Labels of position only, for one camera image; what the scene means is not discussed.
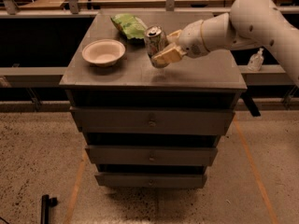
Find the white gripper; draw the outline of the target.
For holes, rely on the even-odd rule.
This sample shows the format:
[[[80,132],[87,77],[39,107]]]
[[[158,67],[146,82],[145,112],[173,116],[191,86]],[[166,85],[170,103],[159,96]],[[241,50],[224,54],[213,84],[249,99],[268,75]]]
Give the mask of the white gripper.
[[[203,23],[203,20],[199,20],[188,24],[182,31],[176,30],[169,34],[166,38],[170,45],[152,56],[153,64],[169,65],[170,63],[176,63],[185,54],[190,58],[206,56],[209,50],[206,48],[203,39]]]

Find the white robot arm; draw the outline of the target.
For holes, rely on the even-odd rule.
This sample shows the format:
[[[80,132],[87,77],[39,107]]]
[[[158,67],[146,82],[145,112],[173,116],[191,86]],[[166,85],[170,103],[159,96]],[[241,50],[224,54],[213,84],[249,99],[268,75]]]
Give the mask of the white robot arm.
[[[272,0],[235,0],[228,13],[190,23],[167,40],[169,45],[151,58],[157,68],[185,56],[198,58],[213,50],[254,44],[267,49],[299,86],[299,30]]]

